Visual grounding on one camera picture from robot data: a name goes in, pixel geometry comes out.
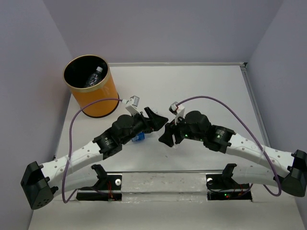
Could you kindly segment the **blue label plastic bottle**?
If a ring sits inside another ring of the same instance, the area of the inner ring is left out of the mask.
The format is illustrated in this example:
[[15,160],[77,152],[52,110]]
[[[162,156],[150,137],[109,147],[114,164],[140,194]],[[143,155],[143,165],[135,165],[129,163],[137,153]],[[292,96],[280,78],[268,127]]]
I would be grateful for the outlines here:
[[132,142],[139,142],[139,141],[143,141],[145,139],[145,133],[144,132],[140,132],[139,134],[137,134],[135,137],[133,137],[131,139]]

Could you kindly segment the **clear bottle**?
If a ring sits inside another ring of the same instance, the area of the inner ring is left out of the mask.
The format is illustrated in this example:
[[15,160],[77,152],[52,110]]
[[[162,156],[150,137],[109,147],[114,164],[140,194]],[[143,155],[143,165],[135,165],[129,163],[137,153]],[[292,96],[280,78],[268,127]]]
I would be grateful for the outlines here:
[[89,88],[97,85],[103,78],[102,78],[102,67],[97,67],[95,72],[88,77],[84,88]]

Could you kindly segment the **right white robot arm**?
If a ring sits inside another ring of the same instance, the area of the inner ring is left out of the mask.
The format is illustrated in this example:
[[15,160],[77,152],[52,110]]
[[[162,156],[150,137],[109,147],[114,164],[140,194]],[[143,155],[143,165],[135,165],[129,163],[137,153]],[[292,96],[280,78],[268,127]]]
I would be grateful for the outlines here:
[[211,151],[250,161],[247,167],[228,163],[221,174],[209,174],[208,189],[218,191],[238,188],[239,184],[263,184],[280,187],[296,197],[306,194],[307,154],[304,151],[291,153],[257,145],[231,129],[211,124],[199,111],[166,123],[159,142],[172,147],[184,139],[200,141]]

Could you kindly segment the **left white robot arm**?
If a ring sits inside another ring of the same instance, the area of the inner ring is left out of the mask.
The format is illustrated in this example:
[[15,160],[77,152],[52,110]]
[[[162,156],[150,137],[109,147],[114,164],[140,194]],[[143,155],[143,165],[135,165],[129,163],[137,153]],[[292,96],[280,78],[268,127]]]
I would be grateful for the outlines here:
[[56,194],[66,190],[67,176],[86,166],[96,171],[89,183],[95,189],[103,188],[107,174],[97,162],[120,152],[122,146],[137,134],[159,131],[168,122],[168,118],[154,113],[149,107],[144,110],[146,116],[142,113],[119,116],[109,129],[75,152],[50,162],[38,164],[34,161],[28,164],[21,187],[30,208],[36,210],[50,203]]

